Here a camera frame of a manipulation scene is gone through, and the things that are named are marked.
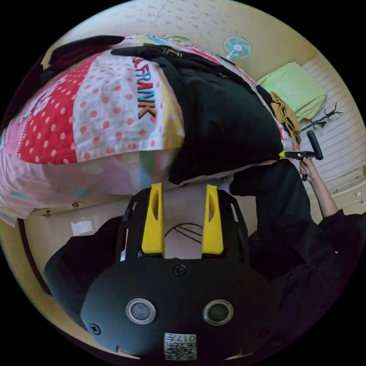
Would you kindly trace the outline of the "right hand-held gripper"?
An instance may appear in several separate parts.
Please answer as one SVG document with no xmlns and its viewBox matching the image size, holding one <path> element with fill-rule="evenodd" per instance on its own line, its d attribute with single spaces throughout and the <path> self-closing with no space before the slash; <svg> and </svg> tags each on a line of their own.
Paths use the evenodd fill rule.
<svg viewBox="0 0 366 366">
<path fill-rule="evenodd" d="M 299 162 L 304 161 L 304 159 L 312 159 L 314 158 L 314 152 L 313 151 L 282 151 L 279 154 L 279 157 L 286 158 L 286 159 L 292 159 L 297 160 Z M 305 172 L 304 169 L 301 170 L 300 168 L 300 175 L 302 181 L 310 181 L 308 173 Z"/>
</svg>

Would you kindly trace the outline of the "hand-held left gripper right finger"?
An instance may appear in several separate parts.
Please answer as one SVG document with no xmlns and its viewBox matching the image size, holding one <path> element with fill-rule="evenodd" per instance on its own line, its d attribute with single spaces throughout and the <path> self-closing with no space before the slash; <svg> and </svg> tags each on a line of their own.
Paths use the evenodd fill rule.
<svg viewBox="0 0 366 366">
<path fill-rule="evenodd" d="M 222 253 L 223 234 L 218 189 L 217 186 L 207 185 L 201 256 L 220 256 Z"/>
</svg>

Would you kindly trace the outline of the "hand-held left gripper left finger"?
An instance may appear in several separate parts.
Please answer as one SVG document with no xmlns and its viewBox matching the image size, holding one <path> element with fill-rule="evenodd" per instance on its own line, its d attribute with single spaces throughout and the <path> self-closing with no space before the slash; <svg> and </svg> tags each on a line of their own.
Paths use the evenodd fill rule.
<svg viewBox="0 0 366 366">
<path fill-rule="evenodd" d="M 145 255 L 165 256 L 164 210 L 162 183 L 150 189 L 141 249 Z"/>
</svg>

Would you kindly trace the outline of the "person's right hand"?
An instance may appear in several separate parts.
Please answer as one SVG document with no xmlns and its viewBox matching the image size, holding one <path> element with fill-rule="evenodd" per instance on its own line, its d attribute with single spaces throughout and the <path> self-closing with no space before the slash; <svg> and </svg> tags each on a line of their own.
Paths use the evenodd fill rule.
<svg viewBox="0 0 366 366">
<path fill-rule="evenodd" d="M 307 181 L 312 184 L 319 178 L 319 173 L 313 161 L 310 158 L 304 158 L 299 163 L 299 171 L 306 175 Z"/>
</svg>

